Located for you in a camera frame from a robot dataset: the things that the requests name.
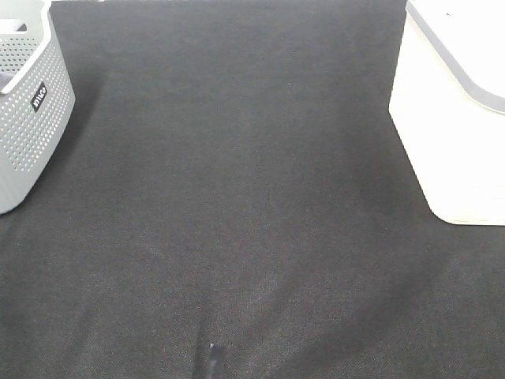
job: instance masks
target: gray plastic basket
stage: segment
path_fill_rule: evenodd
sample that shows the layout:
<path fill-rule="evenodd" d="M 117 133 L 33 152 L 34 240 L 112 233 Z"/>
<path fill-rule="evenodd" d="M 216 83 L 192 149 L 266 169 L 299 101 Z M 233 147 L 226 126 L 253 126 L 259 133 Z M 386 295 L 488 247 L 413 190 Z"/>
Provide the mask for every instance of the gray plastic basket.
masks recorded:
<path fill-rule="evenodd" d="M 0 73 L 9 77 L 0 91 L 0 213 L 27 196 L 75 103 L 50 7 L 0 0 Z"/>

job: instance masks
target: container lid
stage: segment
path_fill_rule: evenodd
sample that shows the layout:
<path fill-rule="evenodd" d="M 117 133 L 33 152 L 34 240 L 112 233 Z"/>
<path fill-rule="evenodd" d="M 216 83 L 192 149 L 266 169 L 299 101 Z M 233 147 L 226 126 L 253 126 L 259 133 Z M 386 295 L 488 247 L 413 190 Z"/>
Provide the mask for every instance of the container lid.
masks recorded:
<path fill-rule="evenodd" d="M 505 113 L 505 1 L 409 0 L 406 9 L 465 91 Z"/>

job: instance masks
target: ventilation holes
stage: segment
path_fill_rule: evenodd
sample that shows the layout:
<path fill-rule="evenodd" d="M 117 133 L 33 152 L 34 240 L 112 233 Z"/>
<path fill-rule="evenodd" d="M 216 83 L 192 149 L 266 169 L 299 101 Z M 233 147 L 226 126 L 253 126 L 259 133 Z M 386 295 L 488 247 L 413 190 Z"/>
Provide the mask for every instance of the ventilation holes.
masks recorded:
<path fill-rule="evenodd" d="M 0 103 L 0 147 L 16 171 L 30 171 L 60 127 L 71 88 L 62 63 L 61 51 L 50 43 L 15 92 Z M 42 81 L 47 97 L 35 113 L 31 101 Z"/>
<path fill-rule="evenodd" d="M 0 39 L 0 71 L 17 73 L 32 56 L 37 45 L 34 38 Z"/>

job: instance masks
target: black label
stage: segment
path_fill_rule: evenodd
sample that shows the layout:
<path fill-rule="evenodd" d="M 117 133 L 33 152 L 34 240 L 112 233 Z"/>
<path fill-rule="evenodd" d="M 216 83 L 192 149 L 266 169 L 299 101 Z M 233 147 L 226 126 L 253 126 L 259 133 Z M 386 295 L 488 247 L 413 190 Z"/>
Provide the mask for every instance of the black label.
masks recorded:
<path fill-rule="evenodd" d="M 38 112 L 44 99 L 47 96 L 47 88 L 44 82 L 40 85 L 39 89 L 37 89 L 37 93 L 33 96 L 32 99 L 32 107 L 35 112 Z"/>

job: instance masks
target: basket rim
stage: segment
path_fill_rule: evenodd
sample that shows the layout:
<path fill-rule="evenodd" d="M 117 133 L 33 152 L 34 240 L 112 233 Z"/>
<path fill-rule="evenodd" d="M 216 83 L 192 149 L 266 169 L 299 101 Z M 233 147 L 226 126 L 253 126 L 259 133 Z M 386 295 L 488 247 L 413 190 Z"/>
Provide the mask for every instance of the basket rim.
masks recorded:
<path fill-rule="evenodd" d="M 42 3 L 39 17 L 40 22 L 42 23 L 43 29 L 43 38 L 40 42 L 39 46 L 35 49 L 30 58 L 24 63 L 23 67 L 14 75 L 14 77 L 10 80 L 7 85 L 2 88 L 0 91 L 1 95 L 9 95 L 16 86 L 20 83 L 20 81 L 24 78 L 24 76 L 32 69 L 32 67 L 39 60 L 42 53 L 46 50 L 49 42 L 51 41 L 52 31 L 51 31 L 51 19 L 49 14 L 49 9 L 51 7 L 51 0 L 40 0 Z"/>

